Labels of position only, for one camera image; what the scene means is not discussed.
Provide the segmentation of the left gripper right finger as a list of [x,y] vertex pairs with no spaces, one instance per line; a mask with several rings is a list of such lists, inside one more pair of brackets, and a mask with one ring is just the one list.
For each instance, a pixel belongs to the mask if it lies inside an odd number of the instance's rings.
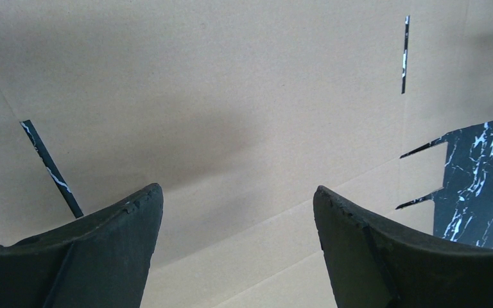
[[324,186],[313,212],[338,307],[493,307],[493,249],[419,232]]

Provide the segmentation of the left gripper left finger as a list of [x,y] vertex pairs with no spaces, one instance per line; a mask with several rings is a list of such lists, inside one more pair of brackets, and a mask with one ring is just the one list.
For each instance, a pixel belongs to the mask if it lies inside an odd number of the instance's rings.
[[163,216],[152,183],[56,229],[0,245],[0,307],[139,307]]

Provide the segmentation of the brown cardboard box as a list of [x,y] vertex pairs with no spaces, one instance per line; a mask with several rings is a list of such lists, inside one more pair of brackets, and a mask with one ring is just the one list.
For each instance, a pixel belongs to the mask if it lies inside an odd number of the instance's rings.
[[143,307],[334,307],[316,188],[431,234],[493,1],[0,1],[0,244],[150,183]]

